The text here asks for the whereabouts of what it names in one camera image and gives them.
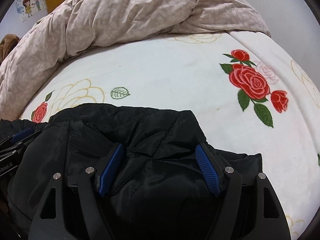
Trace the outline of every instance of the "cartoon girl's hair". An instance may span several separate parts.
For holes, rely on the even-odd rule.
[[[30,0],[23,0],[22,4],[23,4],[24,7],[26,7],[26,3],[27,2],[30,2]]]

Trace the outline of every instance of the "yellow dress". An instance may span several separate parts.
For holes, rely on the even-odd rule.
[[[26,6],[26,13],[27,14],[31,13],[31,6],[30,5]]]

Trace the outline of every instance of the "textured blue pad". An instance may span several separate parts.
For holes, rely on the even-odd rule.
[[[124,147],[122,144],[119,144],[118,148],[114,152],[113,156],[111,157],[107,167],[105,168],[103,174],[100,178],[100,188],[99,188],[99,195],[104,197],[105,193],[109,192],[110,185],[113,181],[113,177],[116,174],[116,170],[118,169],[120,162],[123,158],[124,154]]]
[[[196,147],[196,160],[201,169],[202,175],[204,176],[204,180],[207,183],[209,191],[218,197],[221,194],[219,177],[200,144]]]
[[[17,133],[14,136],[12,136],[11,143],[15,144],[15,143],[23,140],[24,138],[28,137],[31,134],[33,134],[33,130],[31,128],[26,129],[20,133]]]

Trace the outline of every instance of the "white wall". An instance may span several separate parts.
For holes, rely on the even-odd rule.
[[[22,22],[17,13],[16,6],[13,3],[0,23],[0,40],[9,33],[16,34],[21,38],[39,19],[46,15],[48,15],[47,10],[42,9],[37,14]]]
[[[246,0],[278,43],[320,89],[320,26],[304,0]]]

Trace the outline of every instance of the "beige comforter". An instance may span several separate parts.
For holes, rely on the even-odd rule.
[[[262,17],[245,0],[66,0],[35,25],[1,64],[0,118],[18,118],[59,63],[89,47],[159,33],[237,29],[269,35]]]

